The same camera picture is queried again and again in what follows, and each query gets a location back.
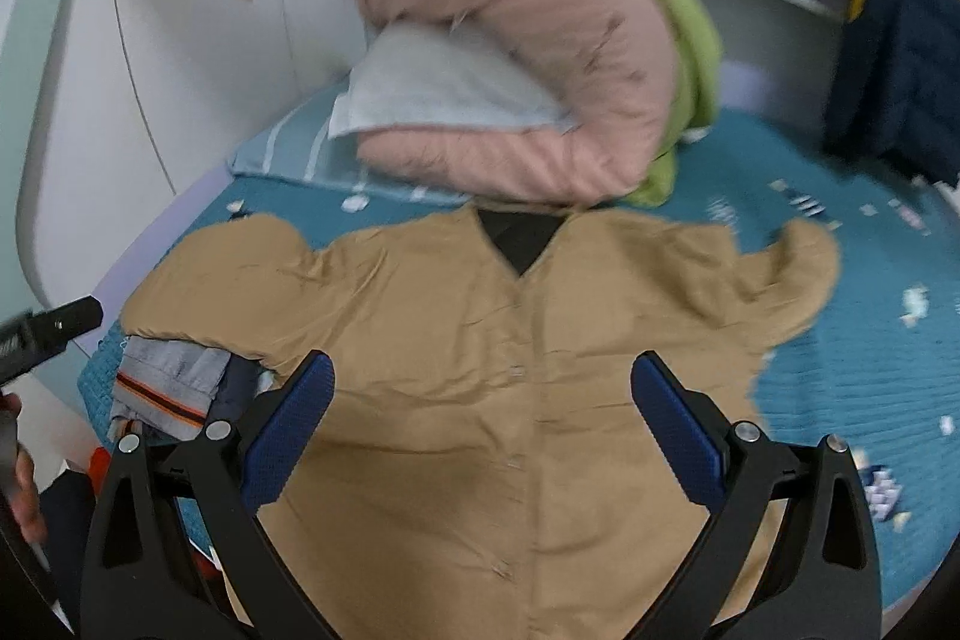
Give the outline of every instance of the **human hand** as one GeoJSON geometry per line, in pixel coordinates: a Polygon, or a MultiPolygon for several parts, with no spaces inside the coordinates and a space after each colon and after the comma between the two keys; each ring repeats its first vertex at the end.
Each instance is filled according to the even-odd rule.
{"type": "MultiPolygon", "coordinates": [[[[20,415],[23,404],[15,393],[0,396],[0,410],[20,415]]],[[[29,543],[42,543],[47,538],[47,525],[40,514],[40,492],[34,482],[34,460],[27,449],[20,447],[16,456],[16,483],[19,490],[8,498],[13,518],[20,525],[23,538],[29,543]]]]}

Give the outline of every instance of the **blue gripper pad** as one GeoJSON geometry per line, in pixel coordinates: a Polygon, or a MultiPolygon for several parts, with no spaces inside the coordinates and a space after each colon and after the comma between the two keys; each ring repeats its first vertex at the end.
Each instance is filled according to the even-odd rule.
{"type": "Polygon", "coordinates": [[[294,386],[253,440],[244,459],[240,496],[251,513],[280,499],[280,491],[333,399],[333,362],[318,353],[289,383],[294,386]]]}
{"type": "Polygon", "coordinates": [[[683,402],[676,381],[647,354],[637,356],[630,388],[637,410],[693,504],[717,511],[724,499],[723,458],[683,402]]]}

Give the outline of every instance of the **tan shirt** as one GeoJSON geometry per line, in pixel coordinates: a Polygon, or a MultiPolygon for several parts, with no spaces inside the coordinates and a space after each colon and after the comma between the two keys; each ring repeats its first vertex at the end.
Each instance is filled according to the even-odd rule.
{"type": "Polygon", "coordinates": [[[837,272],[802,220],[741,255],[724,226],[579,213],[517,277],[472,205],[320,251],[253,215],[184,239],[122,325],[282,377],[310,349],[333,358],[333,403],[260,519],[344,640],[616,640],[706,519],[632,403],[632,360],[659,351],[757,419],[763,353],[837,272]]]}

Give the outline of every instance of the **metal screw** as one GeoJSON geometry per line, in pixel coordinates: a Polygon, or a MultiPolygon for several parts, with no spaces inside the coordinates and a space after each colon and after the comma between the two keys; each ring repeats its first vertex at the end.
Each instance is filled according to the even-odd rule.
{"type": "Polygon", "coordinates": [[[850,445],[847,444],[846,439],[840,437],[839,434],[828,434],[827,435],[827,448],[836,453],[847,453],[850,445]]]}
{"type": "Polygon", "coordinates": [[[214,421],[206,427],[206,438],[212,440],[227,439],[232,432],[229,421],[214,421]]]}
{"type": "Polygon", "coordinates": [[[127,434],[120,440],[117,447],[120,449],[120,453],[133,453],[140,447],[140,438],[136,434],[127,434]]]}
{"type": "Polygon", "coordinates": [[[760,439],[760,427],[750,421],[740,421],[733,427],[733,434],[736,434],[744,442],[757,442],[760,439]]]}

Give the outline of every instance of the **rolled blanket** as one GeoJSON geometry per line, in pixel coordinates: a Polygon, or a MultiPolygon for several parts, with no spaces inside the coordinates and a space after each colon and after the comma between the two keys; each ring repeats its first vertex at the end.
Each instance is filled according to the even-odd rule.
{"type": "Polygon", "coordinates": [[[357,0],[375,25],[472,15],[568,106],[579,127],[402,129],[361,135],[359,157],[425,184],[524,201],[624,196],[658,153],[677,52],[654,0],[357,0]]]}

